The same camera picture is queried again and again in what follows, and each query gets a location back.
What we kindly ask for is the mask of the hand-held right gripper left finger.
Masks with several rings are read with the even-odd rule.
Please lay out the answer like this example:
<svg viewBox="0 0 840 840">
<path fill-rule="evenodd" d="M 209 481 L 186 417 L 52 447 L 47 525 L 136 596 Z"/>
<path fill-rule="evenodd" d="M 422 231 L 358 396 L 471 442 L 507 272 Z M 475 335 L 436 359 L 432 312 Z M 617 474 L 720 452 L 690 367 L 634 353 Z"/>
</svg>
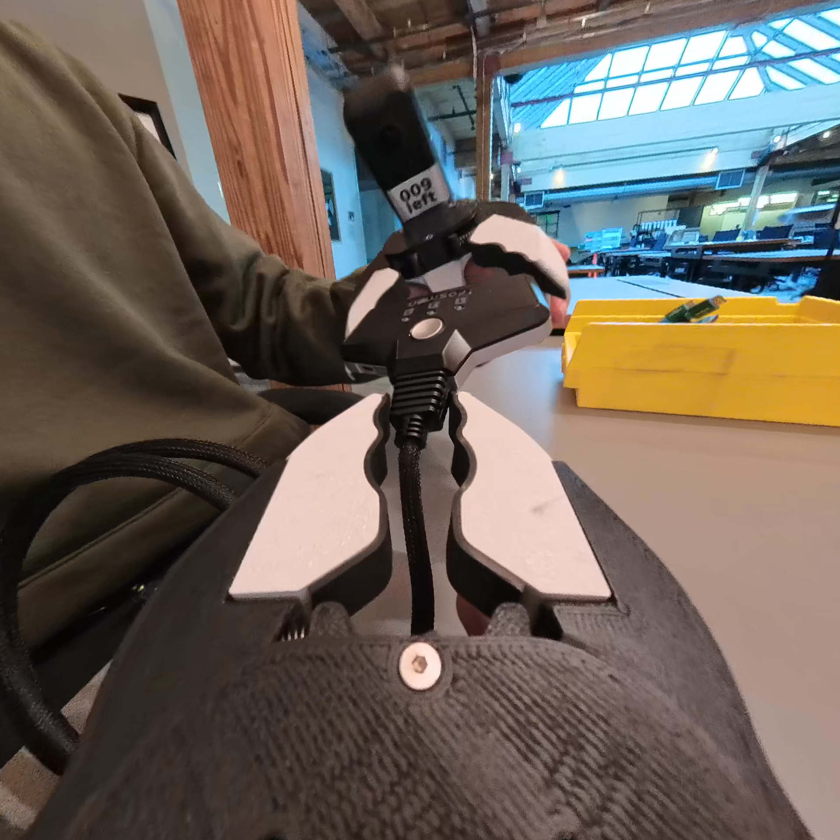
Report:
<svg viewBox="0 0 840 840">
<path fill-rule="evenodd" d="M 369 395 L 313 433 L 277 478 L 227 515 L 238 557 L 232 606 L 285 603 L 309 616 L 323 604 L 350 616 L 392 577 L 392 538 L 382 490 L 391 400 Z"/>
</svg>

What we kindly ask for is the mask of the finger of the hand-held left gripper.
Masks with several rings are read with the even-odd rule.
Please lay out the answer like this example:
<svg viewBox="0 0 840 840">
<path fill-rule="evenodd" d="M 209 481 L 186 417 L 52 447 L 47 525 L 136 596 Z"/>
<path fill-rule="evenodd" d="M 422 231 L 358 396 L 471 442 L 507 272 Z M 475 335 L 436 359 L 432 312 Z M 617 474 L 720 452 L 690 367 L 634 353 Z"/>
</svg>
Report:
<svg viewBox="0 0 840 840">
<path fill-rule="evenodd" d="M 467 246 L 478 266 L 530 277 L 546 295 L 569 300 L 568 255 L 528 215 L 487 216 L 469 233 Z"/>
<path fill-rule="evenodd" d="M 350 305 L 345 323 L 344 341 L 350 339 L 369 312 L 376 308 L 379 300 L 394 284 L 401 279 L 399 273 L 391 267 L 373 271 Z"/>
</svg>

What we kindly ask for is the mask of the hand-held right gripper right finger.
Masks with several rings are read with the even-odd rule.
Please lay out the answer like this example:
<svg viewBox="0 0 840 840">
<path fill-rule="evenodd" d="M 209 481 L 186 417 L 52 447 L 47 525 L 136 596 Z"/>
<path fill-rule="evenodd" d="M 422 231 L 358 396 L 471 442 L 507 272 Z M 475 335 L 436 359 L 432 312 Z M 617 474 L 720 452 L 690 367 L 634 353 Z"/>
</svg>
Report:
<svg viewBox="0 0 840 840">
<path fill-rule="evenodd" d="M 611 601 L 612 587 L 544 449 L 467 392 L 453 397 L 448 431 L 457 488 L 446 570 L 457 595 L 486 616 L 520 604 L 533 627 L 558 604 Z"/>
</svg>

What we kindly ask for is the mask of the yellow plastic bin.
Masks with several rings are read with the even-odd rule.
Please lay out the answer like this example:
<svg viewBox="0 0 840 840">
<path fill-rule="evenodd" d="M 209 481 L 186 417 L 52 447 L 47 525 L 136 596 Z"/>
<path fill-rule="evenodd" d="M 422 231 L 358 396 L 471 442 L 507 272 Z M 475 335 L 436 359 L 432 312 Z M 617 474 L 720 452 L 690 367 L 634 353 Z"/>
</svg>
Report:
<svg viewBox="0 0 840 840">
<path fill-rule="evenodd" d="M 564 331 L 578 407 L 839 426 L 839 303 L 730 297 L 717 321 L 670 324 L 680 300 L 582 300 Z"/>
</svg>

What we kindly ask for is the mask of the person's left forearm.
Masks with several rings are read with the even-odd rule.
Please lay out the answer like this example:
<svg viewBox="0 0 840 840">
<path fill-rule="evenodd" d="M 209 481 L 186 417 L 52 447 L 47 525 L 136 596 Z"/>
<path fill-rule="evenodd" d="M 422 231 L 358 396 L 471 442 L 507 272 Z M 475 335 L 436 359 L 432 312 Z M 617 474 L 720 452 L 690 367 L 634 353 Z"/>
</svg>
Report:
<svg viewBox="0 0 840 840">
<path fill-rule="evenodd" d="M 203 305 L 230 359 L 258 379 L 286 385 L 351 382 L 342 344 L 369 266 L 329 280 L 287 266 L 228 224 L 217 224 L 225 259 Z"/>
</svg>

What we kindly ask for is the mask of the grey desk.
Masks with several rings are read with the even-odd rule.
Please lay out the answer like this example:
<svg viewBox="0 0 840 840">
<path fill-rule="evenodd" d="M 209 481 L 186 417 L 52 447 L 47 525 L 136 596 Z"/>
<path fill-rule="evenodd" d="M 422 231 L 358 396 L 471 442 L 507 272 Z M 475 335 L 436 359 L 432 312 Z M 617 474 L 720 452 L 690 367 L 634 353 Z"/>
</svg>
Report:
<svg viewBox="0 0 840 840">
<path fill-rule="evenodd" d="M 838 838 L 838 430 L 584 409 L 550 341 L 466 389 L 568 464 L 678 579 L 778 779 Z"/>
</svg>

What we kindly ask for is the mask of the person's left hand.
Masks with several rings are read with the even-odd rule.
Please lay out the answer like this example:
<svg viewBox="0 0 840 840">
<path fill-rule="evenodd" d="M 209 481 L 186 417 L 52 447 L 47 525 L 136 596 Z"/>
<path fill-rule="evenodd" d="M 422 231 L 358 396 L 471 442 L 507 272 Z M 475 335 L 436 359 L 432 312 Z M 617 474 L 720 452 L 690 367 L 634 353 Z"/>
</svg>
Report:
<svg viewBox="0 0 840 840">
<path fill-rule="evenodd" d="M 565 266 L 568 266 L 571 257 L 570 248 L 557 240 L 553 240 L 554 247 L 560 253 Z M 549 303 L 549 310 L 552 318 L 553 329 L 565 329 L 570 320 L 569 306 L 571 303 L 571 291 L 569 283 L 567 282 L 566 297 L 547 297 Z"/>
</svg>

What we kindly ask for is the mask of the row of background desks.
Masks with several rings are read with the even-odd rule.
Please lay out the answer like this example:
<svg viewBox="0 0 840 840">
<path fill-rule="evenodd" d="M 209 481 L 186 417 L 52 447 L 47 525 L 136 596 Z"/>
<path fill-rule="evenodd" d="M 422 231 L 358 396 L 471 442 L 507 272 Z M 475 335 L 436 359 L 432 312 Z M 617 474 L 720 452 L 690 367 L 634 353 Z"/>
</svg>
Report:
<svg viewBox="0 0 840 840">
<path fill-rule="evenodd" d="M 718 232 L 709 241 L 614 248 L 586 255 L 609 277 L 659 277 L 755 295 L 839 299 L 838 229 L 830 224 L 763 227 L 749 238 Z"/>
</svg>

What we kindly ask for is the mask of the skylight window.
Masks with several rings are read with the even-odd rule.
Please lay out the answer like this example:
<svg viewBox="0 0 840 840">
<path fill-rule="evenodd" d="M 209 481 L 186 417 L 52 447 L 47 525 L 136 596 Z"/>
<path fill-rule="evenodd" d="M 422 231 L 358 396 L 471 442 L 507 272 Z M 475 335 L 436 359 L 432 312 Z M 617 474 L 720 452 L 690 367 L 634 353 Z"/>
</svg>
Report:
<svg viewBox="0 0 840 840">
<path fill-rule="evenodd" d="M 837 86 L 839 8 L 709 29 L 529 70 L 514 134 Z"/>
</svg>

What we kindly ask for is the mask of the person's torso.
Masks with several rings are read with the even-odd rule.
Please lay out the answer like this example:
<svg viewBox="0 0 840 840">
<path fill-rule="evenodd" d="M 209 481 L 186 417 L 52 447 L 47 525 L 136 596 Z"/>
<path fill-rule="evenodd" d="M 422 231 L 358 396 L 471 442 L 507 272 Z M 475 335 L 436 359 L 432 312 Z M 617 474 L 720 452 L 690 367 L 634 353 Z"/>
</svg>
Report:
<svg viewBox="0 0 840 840">
<path fill-rule="evenodd" d="M 80 62 L 9 23 L 1 51 L 2 524 L 118 445 L 287 457 L 308 426 L 237 382 L 203 305 L 227 223 Z"/>
</svg>

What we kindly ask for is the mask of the dark wall frame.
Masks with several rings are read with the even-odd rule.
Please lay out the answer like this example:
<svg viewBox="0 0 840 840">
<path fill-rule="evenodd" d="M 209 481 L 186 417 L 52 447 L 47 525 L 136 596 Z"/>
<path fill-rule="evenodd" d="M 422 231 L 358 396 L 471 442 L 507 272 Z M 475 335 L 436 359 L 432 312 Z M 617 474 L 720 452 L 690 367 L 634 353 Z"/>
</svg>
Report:
<svg viewBox="0 0 840 840">
<path fill-rule="evenodd" d="M 325 210 L 328 219 L 329 235 L 332 242 L 341 241 L 340 232 L 340 213 L 336 201 L 333 175 L 326 170 L 321 169 L 322 191 L 325 200 Z"/>
</svg>

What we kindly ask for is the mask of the thin wooden post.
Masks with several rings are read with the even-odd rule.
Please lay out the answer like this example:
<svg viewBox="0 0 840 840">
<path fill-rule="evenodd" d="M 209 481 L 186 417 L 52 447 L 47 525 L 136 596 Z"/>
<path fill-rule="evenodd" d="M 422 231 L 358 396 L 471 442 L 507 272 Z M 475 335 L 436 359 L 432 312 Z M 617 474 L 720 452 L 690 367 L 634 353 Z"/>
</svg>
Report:
<svg viewBox="0 0 840 840">
<path fill-rule="evenodd" d="M 499 56 L 482 50 L 476 60 L 476 198 L 489 201 L 491 194 L 492 136 Z"/>
</svg>

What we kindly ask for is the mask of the black picture frame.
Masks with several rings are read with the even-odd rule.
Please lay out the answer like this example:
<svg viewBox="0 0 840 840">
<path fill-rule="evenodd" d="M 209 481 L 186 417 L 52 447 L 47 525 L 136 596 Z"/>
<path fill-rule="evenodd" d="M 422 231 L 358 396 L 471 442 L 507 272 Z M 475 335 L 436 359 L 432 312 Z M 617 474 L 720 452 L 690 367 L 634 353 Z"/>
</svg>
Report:
<svg viewBox="0 0 840 840">
<path fill-rule="evenodd" d="M 119 94 L 119 98 L 138 117 L 146 130 L 176 159 L 175 148 L 165 127 L 158 103 L 122 93 Z"/>
</svg>

